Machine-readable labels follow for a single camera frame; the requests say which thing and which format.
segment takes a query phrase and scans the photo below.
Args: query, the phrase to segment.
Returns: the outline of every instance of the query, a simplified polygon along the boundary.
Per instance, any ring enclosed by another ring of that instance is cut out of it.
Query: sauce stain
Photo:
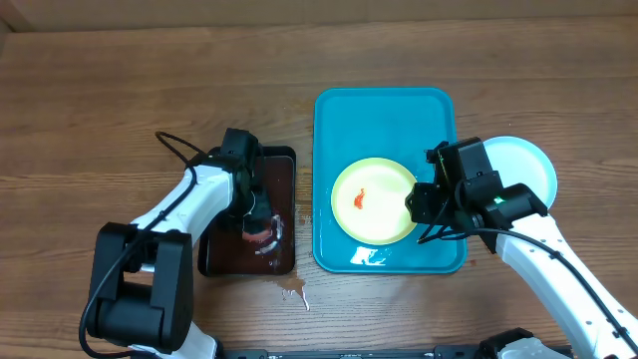
[[[355,197],[355,206],[359,209],[363,209],[363,197],[366,195],[366,190],[361,188],[361,192]]]
[[[306,281],[299,278],[296,268],[293,269],[286,277],[273,279],[271,281],[281,287],[281,296],[283,300],[286,300],[286,295],[291,296],[292,293],[297,293],[303,300],[306,310],[310,310],[310,304],[308,303],[308,300],[306,300],[306,292],[303,290],[306,285]]]

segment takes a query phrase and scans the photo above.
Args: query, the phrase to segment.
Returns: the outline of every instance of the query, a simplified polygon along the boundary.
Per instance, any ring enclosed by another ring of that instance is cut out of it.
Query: brown liquid
[[[242,239],[240,232],[221,228],[213,221],[207,231],[210,274],[286,274],[294,267],[294,163],[289,157],[277,156],[266,157],[265,165],[263,183],[274,214],[279,216],[281,238],[274,249],[256,254],[276,240],[277,225],[271,227],[271,238],[256,243]],[[261,171],[260,160],[256,170]]]
[[[308,304],[308,301],[306,300],[306,292],[303,290],[304,285],[306,285],[306,281],[299,278],[296,269],[284,278],[280,277],[278,279],[268,281],[277,283],[277,285],[281,287],[281,296],[283,297],[283,300],[286,300],[286,295],[293,296],[293,293],[297,293],[303,300],[306,310],[310,310],[310,304]]]

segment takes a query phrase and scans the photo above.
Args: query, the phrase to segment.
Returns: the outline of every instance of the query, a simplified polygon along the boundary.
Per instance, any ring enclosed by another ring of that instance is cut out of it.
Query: yellow plate
[[[394,161],[357,161],[341,172],[332,187],[332,212],[353,238],[367,244],[394,243],[417,225],[405,205],[416,181]]]

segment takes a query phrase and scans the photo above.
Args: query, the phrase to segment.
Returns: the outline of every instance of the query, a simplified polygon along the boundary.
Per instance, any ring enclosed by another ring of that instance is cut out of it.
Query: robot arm
[[[416,183],[406,198],[412,221],[430,224],[420,242],[478,234],[492,253],[527,282],[579,358],[624,359],[638,354],[634,344],[638,339],[636,318],[571,250],[547,207],[526,185],[503,187],[479,139],[443,142],[428,151],[428,162],[435,166],[434,183]],[[454,230],[428,236],[435,224]],[[529,240],[521,239],[518,233]],[[563,261],[573,266],[580,278]],[[533,356],[536,349],[532,350],[532,345],[518,344],[481,346],[491,357]]]
[[[550,216],[533,214],[513,222],[512,231],[557,250],[585,278],[620,325],[636,338],[638,321],[614,299],[571,250]],[[499,234],[496,253],[527,282],[563,330],[579,358],[633,358],[636,353],[619,336],[592,297],[558,260],[519,238]]]
[[[232,174],[222,168],[199,165],[194,167],[194,170],[197,174],[195,187],[166,219],[154,228],[155,232],[177,230],[188,233],[193,247],[212,219],[230,206],[234,190]],[[190,170],[186,170],[181,182],[155,208],[135,219],[132,224],[138,228],[149,225],[186,190],[191,177]],[[154,272],[155,266],[143,263],[142,270]]]
[[[150,212],[131,224],[110,222],[100,230],[90,289],[95,305],[88,305],[83,316],[91,336],[171,358],[214,354],[214,340],[191,322],[192,248],[217,215],[226,215],[238,231],[265,230],[272,214],[255,176],[259,149],[255,136],[228,129],[221,148],[193,158],[181,182]],[[163,213],[187,189],[188,195]],[[165,218],[148,228],[160,215]],[[153,285],[125,281],[124,272],[139,270],[154,273]],[[83,334],[81,325],[81,343]]]

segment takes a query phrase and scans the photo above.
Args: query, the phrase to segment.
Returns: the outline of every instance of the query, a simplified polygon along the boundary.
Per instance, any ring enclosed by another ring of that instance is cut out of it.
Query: blue tray
[[[312,251],[317,263],[338,273],[428,273],[458,270],[465,240],[417,244],[425,225],[388,245],[364,244],[337,223],[330,204],[337,176],[351,163],[386,158],[417,181],[432,181],[424,150],[457,139],[452,101],[431,88],[331,89],[315,103],[312,181]]]

